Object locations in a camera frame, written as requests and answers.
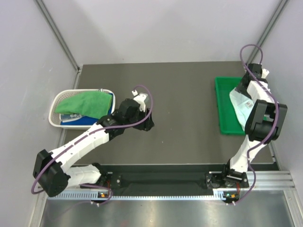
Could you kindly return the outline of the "pale mint towel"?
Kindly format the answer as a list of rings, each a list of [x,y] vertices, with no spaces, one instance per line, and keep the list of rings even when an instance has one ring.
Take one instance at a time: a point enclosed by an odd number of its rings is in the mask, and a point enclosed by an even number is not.
[[[236,91],[235,88],[229,93],[229,97],[235,110],[237,120],[244,131],[254,103],[250,98]]]

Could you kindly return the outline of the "green towel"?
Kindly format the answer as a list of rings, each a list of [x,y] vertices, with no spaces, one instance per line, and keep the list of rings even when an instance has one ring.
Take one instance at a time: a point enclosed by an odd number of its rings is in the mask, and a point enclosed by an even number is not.
[[[59,114],[80,114],[95,119],[108,114],[112,95],[98,90],[85,91],[63,99],[55,108]]]

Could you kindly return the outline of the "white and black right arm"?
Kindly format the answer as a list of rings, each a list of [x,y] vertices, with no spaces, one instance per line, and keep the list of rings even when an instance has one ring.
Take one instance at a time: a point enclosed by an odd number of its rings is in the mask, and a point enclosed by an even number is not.
[[[268,74],[261,64],[250,63],[240,83],[229,94],[245,139],[221,175],[221,182],[226,187],[243,181],[258,152],[280,135],[287,105],[279,104],[273,98],[266,80]]]

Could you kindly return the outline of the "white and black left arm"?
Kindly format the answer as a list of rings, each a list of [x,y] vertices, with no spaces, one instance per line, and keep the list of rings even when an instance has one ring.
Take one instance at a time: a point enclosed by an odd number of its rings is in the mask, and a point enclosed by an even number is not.
[[[52,151],[41,150],[34,165],[34,183],[39,184],[49,197],[82,184],[94,184],[99,188],[105,186],[107,175],[102,173],[99,164],[82,167],[75,167],[74,164],[95,148],[122,135],[128,128],[149,131],[154,123],[152,110],[146,106],[147,100],[145,93],[126,99],[118,109],[101,117],[67,144]]]

